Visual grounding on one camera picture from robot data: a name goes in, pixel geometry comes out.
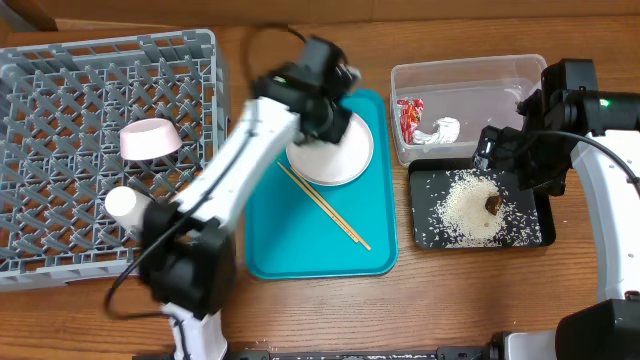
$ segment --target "white plate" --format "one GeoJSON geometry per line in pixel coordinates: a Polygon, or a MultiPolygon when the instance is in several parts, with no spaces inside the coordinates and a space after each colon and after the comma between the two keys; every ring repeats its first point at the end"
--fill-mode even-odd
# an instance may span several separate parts
{"type": "Polygon", "coordinates": [[[306,180],[326,186],[346,184],[360,176],[373,157],[373,136],[362,118],[351,116],[340,144],[317,142],[287,146],[291,168],[306,180]]]}

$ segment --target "black tray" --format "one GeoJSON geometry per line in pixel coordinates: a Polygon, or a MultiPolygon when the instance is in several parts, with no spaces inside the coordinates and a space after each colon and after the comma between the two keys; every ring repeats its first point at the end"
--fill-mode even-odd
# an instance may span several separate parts
{"type": "MultiPolygon", "coordinates": [[[[447,171],[472,168],[470,159],[416,160],[409,165],[413,234],[418,247],[423,249],[440,249],[454,246],[454,242],[448,239],[443,231],[430,230],[429,228],[433,225],[427,220],[433,218],[433,216],[437,216],[433,208],[438,200],[443,201],[449,194],[451,177],[447,171]]],[[[527,242],[519,245],[514,245],[511,241],[512,239],[506,237],[499,238],[498,235],[496,235],[494,240],[499,242],[501,247],[505,248],[538,247],[553,244],[556,239],[556,230],[553,224],[549,196],[536,193],[533,190],[519,191],[518,179],[514,174],[494,170],[489,170],[485,173],[496,176],[495,180],[508,192],[508,195],[503,194],[505,201],[517,203],[519,212],[524,214],[527,211],[535,210],[538,215],[538,225],[540,226],[539,238],[532,236],[527,242]]],[[[515,226],[508,220],[506,220],[506,222],[507,227],[515,226]]],[[[460,249],[465,247],[455,244],[453,248],[460,249]]]]}

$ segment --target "candy wrapper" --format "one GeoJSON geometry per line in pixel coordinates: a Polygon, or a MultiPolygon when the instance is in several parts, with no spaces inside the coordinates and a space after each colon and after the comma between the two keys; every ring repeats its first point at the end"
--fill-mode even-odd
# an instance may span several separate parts
{"type": "Polygon", "coordinates": [[[420,125],[424,101],[421,99],[401,99],[398,100],[398,112],[400,116],[400,128],[402,138],[407,144],[413,144],[413,132],[420,125]]]}

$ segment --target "cable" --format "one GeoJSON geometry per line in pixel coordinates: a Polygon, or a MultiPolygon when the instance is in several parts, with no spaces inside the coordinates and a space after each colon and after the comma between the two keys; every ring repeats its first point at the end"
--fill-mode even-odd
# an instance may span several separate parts
{"type": "Polygon", "coordinates": [[[247,36],[245,36],[241,45],[241,56],[240,59],[242,61],[242,71],[244,72],[245,79],[249,82],[249,87],[253,89],[252,79],[254,78],[251,73],[251,62],[249,61],[249,50],[251,50],[251,44],[253,43],[253,39],[255,39],[256,35],[264,32],[266,30],[280,30],[284,32],[288,32],[298,39],[302,40],[303,43],[307,42],[307,39],[297,32],[296,30],[289,27],[286,24],[264,24],[259,25],[254,28],[252,32],[250,32],[247,36]]]}
{"type": "Polygon", "coordinates": [[[614,163],[616,163],[620,169],[629,177],[629,180],[631,181],[631,184],[635,187],[636,191],[638,192],[638,196],[640,196],[640,178],[638,178],[634,173],[633,170],[631,170],[631,168],[629,167],[629,165],[627,165],[626,162],[624,162],[624,160],[622,160],[618,155],[616,155],[613,151],[611,151],[609,148],[607,148],[606,146],[600,144],[599,142],[588,138],[586,136],[582,136],[582,135],[577,135],[577,134],[573,134],[573,133],[568,133],[568,132],[563,132],[563,131],[555,131],[555,130],[538,130],[538,131],[532,131],[529,133],[529,135],[532,135],[533,138],[531,140],[529,140],[525,145],[523,145],[520,149],[518,149],[516,152],[514,152],[512,155],[510,155],[508,158],[513,158],[513,157],[517,157],[520,154],[524,153],[525,151],[527,151],[534,143],[535,140],[538,138],[538,136],[540,135],[547,135],[547,136],[563,136],[569,139],[574,139],[574,140],[578,140],[578,141],[582,141],[586,144],[589,144],[593,147],[595,147],[596,149],[602,151],[605,155],[607,155],[614,163]]]}
{"type": "Polygon", "coordinates": [[[188,349],[187,349],[187,342],[186,342],[186,335],[185,335],[184,326],[182,324],[182,320],[180,320],[180,318],[177,315],[172,314],[172,313],[163,313],[161,311],[123,314],[123,313],[119,313],[119,312],[115,311],[111,307],[111,301],[113,300],[113,296],[115,295],[116,290],[118,290],[118,288],[122,285],[124,280],[129,275],[131,275],[133,270],[135,270],[138,266],[140,266],[140,263],[142,263],[142,261],[147,256],[149,256],[149,254],[152,253],[154,249],[159,247],[165,241],[169,240],[171,238],[171,236],[178,229],[180,229],[180,227],[182,227],[182,225],[185,224],[185,222],[191,217],[191,215],[193,215],[196,211],[198,211],[200,206],[202,206],[202,204],[204,204],[207,200],[209,200],[209,195],[215,190],[215,188],[220,184],[220,182],[222,182],[222,180],[225,178],[227,173],[235,165],[235,163],[237,162],[238,158],[240,158],[240,155],[242,155],[242,153],[244,152],[245,148],[249,144],[249,141],[251,140],[251,138],[255,136],[255,128],[256,128],[257,123],[258,123],[258,103],[257,103],[257,101],[254,102],[254,106],[253,106],[252,116],[251,117],[253,118],[251,120],[251,126],[247,130],[246,136],[245,136],[242,144],[240,145],[240,148],[238,149],[238,152],[233,156],[231,161],[222,170],[222,172],[220,173],[220,176],[218,176],[218,178],[213,182],[213,184],[211,184],[211,186],[209,186],[209,188],[207,188],[207,190],[203,193],[203,195],[200,198],[200,200],[198,200],[198,202],[193,207],[191,207],[189,210],[187,210],[187,212],[185,212],[182,215],[182,218],[180,220],[178,220],[172,227],[170,227],[169,230],[165,231],[164,234],[162,234],[160,237],[158,237],[158,239],[156,239],[156,241],[153,244],[151,244],[151,246],[149,246],[142,254],[140,254],[140,256],[134,262],[132,262],[131,264],[129,264],[129,266],[127,266],[127,268],[113,282],[113,284],[111,285],[111,288],[107,291],[107,294],[106,294],[106,296],[104,298],[103,309],[104,309],[105,313],[111,319],[114,319],[114,320],[133,320],[133,319],[144,319],[144,318],[152,318],[152,317],[166,317],[166,318],[173,319],[174,322],[175,322],[174,326],[178,326],[178,331],[180,333],[180,342],[182,344],[182,352],[184,354],[184,357],[183,357],[184,360],[189,360],[190,356],[189,356],[189,352],[188,352],[188,349]]]}

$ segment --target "brown food piece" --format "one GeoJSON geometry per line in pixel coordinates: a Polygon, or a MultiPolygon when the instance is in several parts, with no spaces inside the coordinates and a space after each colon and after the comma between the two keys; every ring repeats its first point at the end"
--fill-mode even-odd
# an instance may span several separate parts
{"type": "Polygon", "coordinates": [[[487,199],[487,202],[484,204],[484,208],[487,209],[488,212],[490,212],[492,215],[497,215],[498,214],[498,210],[500,210],[500,206],[502,206],[502,196],[500,195],[494,195],[494,196],[489,196],[489,198],[487,199]]]}

